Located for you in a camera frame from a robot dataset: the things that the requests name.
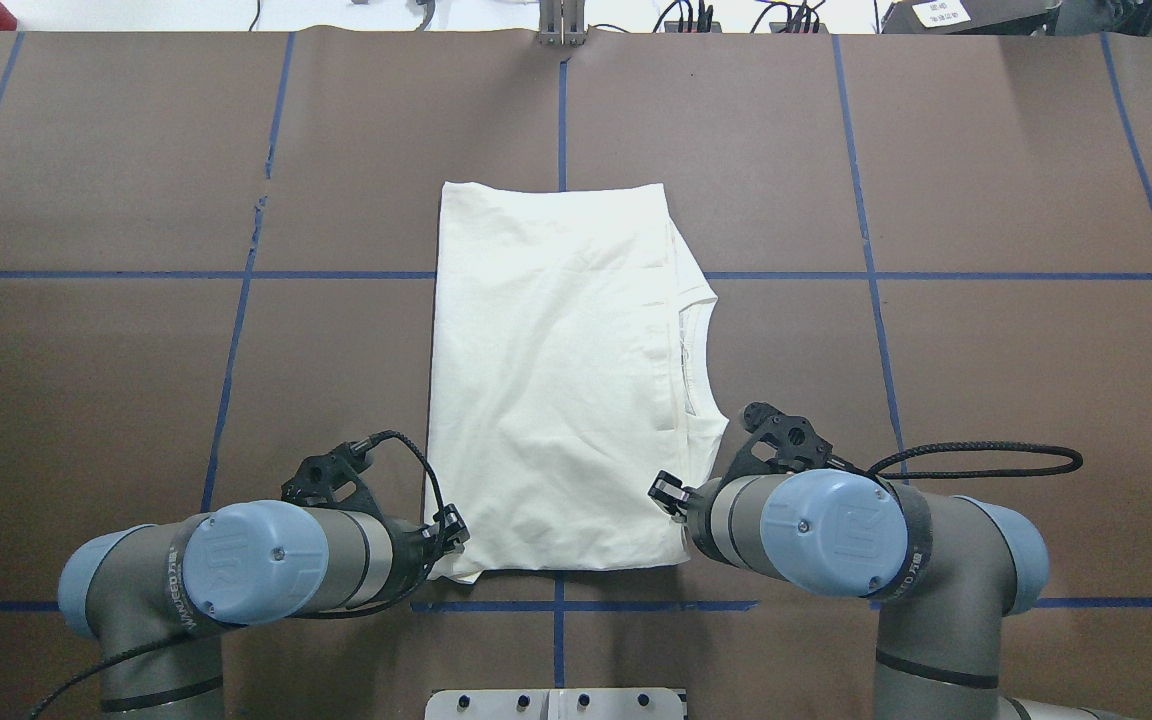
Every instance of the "light blue joint cap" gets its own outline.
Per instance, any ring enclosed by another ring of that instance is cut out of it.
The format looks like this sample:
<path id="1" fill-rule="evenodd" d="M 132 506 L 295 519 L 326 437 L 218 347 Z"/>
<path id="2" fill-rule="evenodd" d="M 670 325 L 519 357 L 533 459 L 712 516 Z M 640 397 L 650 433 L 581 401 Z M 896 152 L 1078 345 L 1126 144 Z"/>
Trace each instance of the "light blue joint cap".
<path id="1" fill-rule="evenodd" d="M 300 611 L 328 574 L 328 538 L 314 516 L 278 500 L 221 507 L 184 548 L 184 589 L 221 623 L 273 623 Z"/>
<path id="2" fill-rule="evenodd" d="M 971 497 L 955 495 L 984 510 L 993 520 L 998 532 L 1007 541 L 1011 552 L 1011 564 L 1016 568 L 1016 597 L 1011 600 L 1011 609 L 1006 615 L 1020 615 L 1038 602 L 1038 594 L 1047 586 L 1047 575 L 1051 564 L 1047 560 L 1047 544 L 1043 533 L 1020 511 L 988 502 L 980 502 Z"/>
<path id="3" fill-rule="evenodd" d="M 861 597 L 896 577 L 909 532 L 896 498 L 842 470 L 808 470 L 763 506 L 763 550 L 809 592 Z"/>
<path id="4" fill-rule="evenodd" d="M 88 590 L 96 577 L 96 570 L 100 570 L 100 563 L 115 544 L 122 541 L 127 536 L 154 525 L 136 525 L 119 532 L 92 538 L 84 541 L 82 547 L 69 555 L 65 562 L 65 569 L 60 571 L 60 588 L 56 588 L 56 602 L 60 606 L 60 615 L 69 629 L 84 638 L 94 638 L 91 626 L 88 624 Z"/>

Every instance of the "metal bracket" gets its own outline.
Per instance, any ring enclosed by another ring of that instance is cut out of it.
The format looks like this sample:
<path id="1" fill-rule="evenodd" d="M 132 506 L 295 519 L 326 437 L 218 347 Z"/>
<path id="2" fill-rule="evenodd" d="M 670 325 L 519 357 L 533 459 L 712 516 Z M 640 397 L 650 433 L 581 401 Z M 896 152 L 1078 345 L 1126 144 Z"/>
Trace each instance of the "metal bracket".
<path id="1" fill-rule="evenodd" d="M 668 688 L 518 688 L 438 691 L 425 720 L 685 720 L 687 691 Z"/>
<path id="2" fill-rule="evenodd" d="M 585 0 L 540 0 L 540 45 L 584 45 Z"/>

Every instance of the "white label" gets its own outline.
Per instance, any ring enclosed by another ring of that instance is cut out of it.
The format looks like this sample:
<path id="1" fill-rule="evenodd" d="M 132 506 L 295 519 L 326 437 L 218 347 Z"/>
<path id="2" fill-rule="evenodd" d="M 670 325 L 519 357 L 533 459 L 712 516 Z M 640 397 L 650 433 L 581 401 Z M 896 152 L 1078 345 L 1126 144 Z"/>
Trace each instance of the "white label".
<path id="1" fill-rule="evenodd" d="M 955 26 L 972 18 L 960 0 L 918 3 L 914 6 L 914 14 L 918 15 L 918 22 L 923 23 L 923 26 Z"/>

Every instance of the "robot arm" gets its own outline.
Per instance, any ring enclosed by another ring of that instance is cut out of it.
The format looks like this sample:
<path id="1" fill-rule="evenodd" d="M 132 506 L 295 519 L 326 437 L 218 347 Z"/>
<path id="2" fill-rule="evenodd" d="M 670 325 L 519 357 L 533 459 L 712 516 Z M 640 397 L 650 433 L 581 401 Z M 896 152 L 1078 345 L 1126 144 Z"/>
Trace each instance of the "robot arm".
<path id="1" fill-rule="evenodd" d="M 684 488 L 660 473 L 649 495 L 710 559 L 880 602 L 876 720 L 1114 719 L 998 692 L 1002 617 L 1033 607 L 1047 583 L 1029 520 L 863 473 L 772 406 L 750 406 L 744 422 L 752 434 L 722 478 Z M 759 442 L 776 456 L 758 460 Z"/>
<path id="2" fill-rule="evenodd" d="M 456 507 L 439 501 L 433 525 L 414 525 L 385 516 L 362 483 L 370 452 L 389 437 L 412 447 L 399 433 L 371 435 L 308 457 L 282 501 L 138 525 L 74 552 L 59 589 L 67 624 L 99 639 L 106 661 L 162 646 L 105 672 L 101 712 L 219 719 L 221 632 L 384 611 L 424 583 L 444 553 L 458 551 L 468 531 Z M 355 492 L 338 502 L 347 483 Z"/>

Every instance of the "brown table surface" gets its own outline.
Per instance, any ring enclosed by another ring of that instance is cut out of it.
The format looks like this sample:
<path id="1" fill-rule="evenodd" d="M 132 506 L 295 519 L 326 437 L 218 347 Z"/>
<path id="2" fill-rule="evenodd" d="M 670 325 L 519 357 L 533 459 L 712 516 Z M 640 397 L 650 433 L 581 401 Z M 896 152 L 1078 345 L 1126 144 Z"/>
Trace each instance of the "brown table surface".
<path id="1" fill-rule="evenodd" d="M 771 401 L 856 461 L 1083 450 L 1069 477 L 922 486 L 1047 538 L 1005 690 L 1152 717 L 1152 40 L 323 28 L 0 35 L 0 717 L 96 659 L 54 601 L 88 538 L 275 497 L 379 429 L 424 442 L 444 181 L 664 182 L 720 298 L 728 416 Z M 415 518 L 410 460 L 367 482 Z M 234 717 L 554 685 L 867 717 L 876 624 L 704 558 L 503 573 L 236 632 L 225 687 Z"/>

